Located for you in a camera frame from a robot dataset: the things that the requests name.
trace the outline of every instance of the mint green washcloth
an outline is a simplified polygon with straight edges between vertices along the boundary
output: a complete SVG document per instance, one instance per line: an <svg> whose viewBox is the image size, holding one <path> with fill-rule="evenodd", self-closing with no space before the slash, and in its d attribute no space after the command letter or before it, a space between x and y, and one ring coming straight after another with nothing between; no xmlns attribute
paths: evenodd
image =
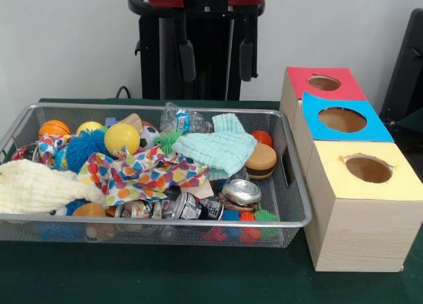
<svg viewBox="0 0 423 304"><path fill-rule="evenodd" d="M208 178L229 178L242 169L254 152L257 140L246 133L234 114L213 117L214 133L190 133L173 144L173 151L210 168Z"/></svg>

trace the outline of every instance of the wooden box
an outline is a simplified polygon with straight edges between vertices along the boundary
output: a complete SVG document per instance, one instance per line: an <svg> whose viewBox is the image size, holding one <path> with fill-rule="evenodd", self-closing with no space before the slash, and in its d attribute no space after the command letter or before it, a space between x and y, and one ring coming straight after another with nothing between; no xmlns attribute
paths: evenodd
<svg viewBox="0 0 423 304"><path fill-rule="evenodd" d="M316 271L398 272L423 219L423 185L394 143L315 141L305 228Z"/></svg>
<svg viewBox="0 0 423 304"><path fill-rule="evenodd" d="M393 142L373 107L365 100L329 100L304 92L292 134L303 174L313 140Z"/></svg>
<svg viewBox="0 0 423 304"><path fill-rule="evenodd" d="M288 117L291 129L304 91L325 99L367 100L348 68L287 67L280 112Z"/></svg>

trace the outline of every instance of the yellow ball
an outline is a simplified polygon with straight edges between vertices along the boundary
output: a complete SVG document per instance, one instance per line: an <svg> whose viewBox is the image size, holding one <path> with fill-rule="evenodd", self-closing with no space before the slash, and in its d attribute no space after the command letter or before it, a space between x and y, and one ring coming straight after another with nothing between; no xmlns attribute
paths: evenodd
<svg viewBox="0 0 423 304"><path fill-rule="evenodd" d="M85 122L84 124L81 124L77 130L77 135L79 135L82 131L94 131L97 129L101 129L103 127L102 124L99 124L98 122L95 121L88 121Z"/></svg>
<svg viewBox="0 0 423 304"><path fill-rule="evenodd" d="M130 124L114 124L104 136L104 145L110 154L114 155L114 150L122 153L123 146L129 153L134 154L139 147L139 133Z"/></svg>

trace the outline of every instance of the green table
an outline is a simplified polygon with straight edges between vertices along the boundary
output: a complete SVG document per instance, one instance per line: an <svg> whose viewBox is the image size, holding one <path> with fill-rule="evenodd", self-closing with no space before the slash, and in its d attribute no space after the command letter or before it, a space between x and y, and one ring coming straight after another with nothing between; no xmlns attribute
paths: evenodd
<svg viewBox="0 0 423 304"><path fill-rule="evenodd" d="M42 101L163 104L128 99ZM204 101L201 106L279 108L277 102ZM1 303L423 301L422 231L405 271L398 274L315 272L302 230L287 249L2 242L0 256Z"/></svg>

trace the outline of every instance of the metal basket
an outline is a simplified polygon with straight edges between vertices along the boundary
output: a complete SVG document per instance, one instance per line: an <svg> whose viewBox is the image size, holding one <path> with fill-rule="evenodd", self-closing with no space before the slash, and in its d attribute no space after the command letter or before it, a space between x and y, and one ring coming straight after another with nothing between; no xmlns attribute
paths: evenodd
<svg viewBox="0 0 423 304"><path fill-rule="evenodd" d="M131 113L159 126L164 107L111 106L99 104L39 103L25 108L0 141L0 162L12 146L22 147L38 139L40 126L48 120L61 120L76 131L86 121L104 122L107 117L125 118ZM274 174L254 181L262 190L262 208L274 213L278 221L211 221L176 219L124 219L60 217L50 215L0 214L0 240L91 242L86 232L91 228L104 231L112 238L100 243L150 245L219 245L234 247L287 247L298 229L311 219L309 197L299 167L297 153L286 117L273 110L239 110L197 108L206 120L232 112L246 132L268 131L274 140L278 162ZM211 234L219 227L225 235ZM259 240L241 239L239 233L257 235Z"/></svg>

